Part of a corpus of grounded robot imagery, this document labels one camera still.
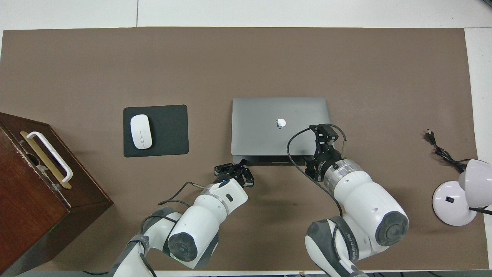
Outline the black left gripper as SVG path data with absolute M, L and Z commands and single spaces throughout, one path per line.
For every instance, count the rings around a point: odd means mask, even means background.
M 214 167 L 214 173 L 218 174 L 215 183 L 219 184 L 230 179 L 235 179 L 241 187 L 253 187 L 254 177 L 247 166 L 246 159 L 241 159 L 239 163 L 227 163 Z

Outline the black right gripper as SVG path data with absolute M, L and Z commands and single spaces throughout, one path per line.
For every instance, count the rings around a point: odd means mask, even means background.
M 305 156 L 306 174 L 315 181 L 322 181 L 328 168 L 337 161 L 342 160 L 341 153 L 334 147 L 339 135 L 329 124 L 311 125 L 311 130 L 315 134 L 316 150 L 326 150 L 315 153 L 312 156 Z

